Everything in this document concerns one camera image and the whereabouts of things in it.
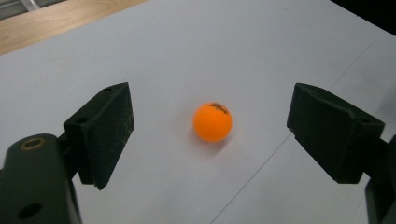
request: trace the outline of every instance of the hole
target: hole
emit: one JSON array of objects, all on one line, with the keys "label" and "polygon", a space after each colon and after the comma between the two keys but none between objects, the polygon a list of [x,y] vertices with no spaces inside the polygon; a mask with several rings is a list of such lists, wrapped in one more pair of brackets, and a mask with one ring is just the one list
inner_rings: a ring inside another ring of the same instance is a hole
[{"label": "hole", "polygon": [[77,122],[77,123],[85,123],[85,122],[87,122],[87,121],[88,121],[87,118],[76,119],[76,122]]},{"label": "hole", "polygon": [[41,203],[31,203],[25,206],[24,208],[22,208],[22,210],[18,213],[18,217],[21,220],[34,217],[35,215],[37,215],[37,213],[40,212],[42,207],[43,206],[41,205]]},{"label": "hole", "polygon": [[20,146],[20,149],[23,149],[23,150],[36,149],[36,148],[42,147],[44,145],[45,141],[46,140],[42,137],[31,138],[31,139],[24,141],[22,143],[22,145]]},{"label": "hole", "polygon": [[39,139],[34,139],[34,140],[32,140],[32,141],[26,143],[25,145],[26,145],[27,147],[36,147],[36,146],[38,146],[40,143],[41,143],[41,140],[39,140]]}]

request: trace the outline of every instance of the ping pong ball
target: ping pong ball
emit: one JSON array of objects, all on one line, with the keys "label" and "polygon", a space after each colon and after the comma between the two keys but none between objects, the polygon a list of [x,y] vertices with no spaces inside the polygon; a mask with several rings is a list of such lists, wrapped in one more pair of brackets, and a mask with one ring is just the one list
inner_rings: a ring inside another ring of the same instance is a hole
[{"label": "ping pong ball", "polygon": [[233,118],[224,105],[206,103],[197,109],[192,123],[200,138],[207,142],[218,142],[227,137],[233,127]]}]

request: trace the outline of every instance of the black plastic part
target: black plastic part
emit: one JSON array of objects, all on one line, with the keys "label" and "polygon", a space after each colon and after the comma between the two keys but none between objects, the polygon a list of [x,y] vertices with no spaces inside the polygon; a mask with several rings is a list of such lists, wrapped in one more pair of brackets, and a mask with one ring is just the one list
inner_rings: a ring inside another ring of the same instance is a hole
[{"label": "black plastic part", "polygon": [[396,192],[396,135],[393,136],[392,140],[390,141],[385,156],[387,158],[390,182],[393,186],[394,192]]},{"label": "black plastic part", "polygon": [[370,224],[396,223],[395,191],[390,184],[379,185],[370,180],[365,193]]},{"label": "black plastic part", "polygon": [[[36,142],[23,143],[31,139]],[[0,182],[0,223],[78,224],[74,191],[70,190],[57,138],[38,134],[10,147]]]},{"label": "black plastic part", "polygon": [[71,147],[81,153],[81,182],[105,187],[134,129],[128,83],[103,89],[64,123]]},{"label": "black plastic part", "polygon": [[385,124],[321,88],[297,83],[288,127],[315,161],[340,184],[356,184],[365,153]]},{"label": "black plastic part", "polygon": [[370,23],[396,35],[396,8],[391,0],[332,0]]}]

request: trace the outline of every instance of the wooden surface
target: wooden surface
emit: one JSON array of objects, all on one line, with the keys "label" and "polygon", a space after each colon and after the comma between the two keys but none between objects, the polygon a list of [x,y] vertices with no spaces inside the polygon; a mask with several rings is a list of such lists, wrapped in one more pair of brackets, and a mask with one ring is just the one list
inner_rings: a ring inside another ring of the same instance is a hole
[{"label": "wooden surface", "polygon": [[147,0],[68,0],[0,21],[0,55],[145,1]]}]

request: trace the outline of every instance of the white surface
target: white surface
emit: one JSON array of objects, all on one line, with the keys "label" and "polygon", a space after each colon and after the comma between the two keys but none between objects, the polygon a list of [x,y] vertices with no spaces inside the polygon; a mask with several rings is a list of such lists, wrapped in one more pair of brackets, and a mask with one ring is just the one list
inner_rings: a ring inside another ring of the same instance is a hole
[{"label": "white surface", "polygon": [[[128,81],[135,130],[110,183],[74,180],[84,223],[356,222],[364,180],[338,186],[285,142],[293,85],[332,90],[390,123],[390,138],[395,56],[393,35],[331,1],[150,0],[0,57],[0,162]],[[233,113],[224,143],[191,130],[207,101]]]}]

